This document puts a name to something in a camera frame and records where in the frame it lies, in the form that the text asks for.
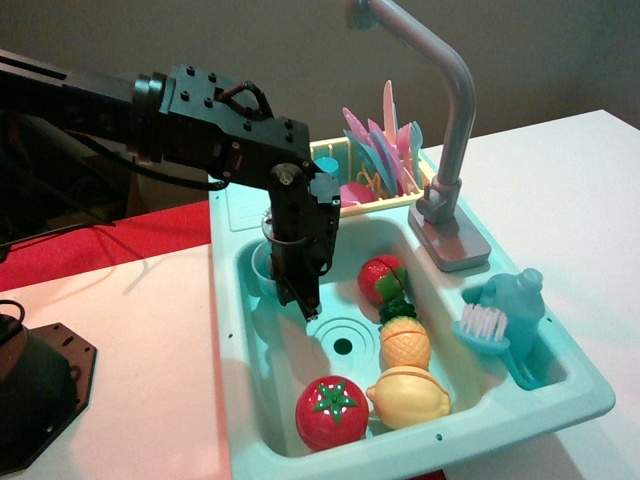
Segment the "brush bristles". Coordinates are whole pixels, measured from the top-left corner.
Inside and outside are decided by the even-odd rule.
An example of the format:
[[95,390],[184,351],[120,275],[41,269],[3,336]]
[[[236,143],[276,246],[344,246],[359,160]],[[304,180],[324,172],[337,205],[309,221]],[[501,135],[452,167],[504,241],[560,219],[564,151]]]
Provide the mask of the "brush bristles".
[[460,327],[476,338],[499,342],[507,328],[507,316],[497,308],[468,303],[462,311]]

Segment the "toy sink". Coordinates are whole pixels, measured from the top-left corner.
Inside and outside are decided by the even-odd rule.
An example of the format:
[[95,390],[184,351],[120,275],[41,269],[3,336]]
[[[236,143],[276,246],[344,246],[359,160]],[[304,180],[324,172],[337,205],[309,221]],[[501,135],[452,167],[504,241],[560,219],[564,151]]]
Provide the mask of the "toy sink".
[[[331,271],[321,278],[322,313],[305,322],[260,289],[252,254],[265,241],[265,192],[230,185],[210,197],[222,382],[234,478],[395,479],[437,470],[602,415],[613,391],[561,322],[547,311],[527,365],[544,386],[527,392],[496,358],[459,344],[451,323],[496,273],[517,273],[463,203],[492,247],[483,267],[441,272],[408,224],[408,205],[341,219]],[[384,364],[377,310],[356,277],[369,258],[391,253],[407,267],[408,297],[432,344],[430,371],[448,390],[452,413],[400,430],[371,419],[363,440],[314,453],[295,428],[298,396],[337,374],[364,391]]]

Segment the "white table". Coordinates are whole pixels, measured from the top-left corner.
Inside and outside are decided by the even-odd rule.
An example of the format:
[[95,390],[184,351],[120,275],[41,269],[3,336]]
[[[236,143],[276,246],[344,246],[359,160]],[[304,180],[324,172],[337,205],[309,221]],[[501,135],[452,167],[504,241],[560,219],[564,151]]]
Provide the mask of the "white table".
[[[427,151],[439,158],[439,149]],[[473,139],[462,198],[613,386],[595,421],[446,469],[450,480],[640,477],[640,132],[595,112]],[[99,350],[89,408],[26,479],[229,478],[210,248],[3,294]]]
[[640,131],[598,111],[475,138],[461,178],[462,198],[516,265],[543,273],[547,305],[617,404],[447,478],[640,478]]

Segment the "toy soap bottle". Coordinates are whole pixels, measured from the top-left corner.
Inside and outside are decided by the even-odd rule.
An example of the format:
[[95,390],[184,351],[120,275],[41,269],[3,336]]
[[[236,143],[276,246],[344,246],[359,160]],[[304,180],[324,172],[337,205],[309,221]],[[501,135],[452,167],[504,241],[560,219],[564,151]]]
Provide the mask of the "toy soap bottle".
[[522,362],[533,348],[538,335],[538,324],[545,314],[542,274],[527,268],[518,275],[494,275],[482,288],[480,305],[495,307],[507,316],[505,337],[511,342],[511,355],[516,363]]

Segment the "gray wall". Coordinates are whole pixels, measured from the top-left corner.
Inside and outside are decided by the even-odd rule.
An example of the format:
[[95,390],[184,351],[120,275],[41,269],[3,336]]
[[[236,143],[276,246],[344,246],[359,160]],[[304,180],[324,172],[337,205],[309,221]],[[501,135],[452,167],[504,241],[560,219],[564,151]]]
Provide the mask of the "gray wall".
[[[640,126],[638,0],[405,0],[474,76],[483,135],[604,108]],[[0,48],[108,74],[188,63],[267,94],[313,140],[342,135],[341,108],[382,120],[393,80],[401,123],[442,143],[439,74],[384,29],[347,30],[342,0],[0,0]]]

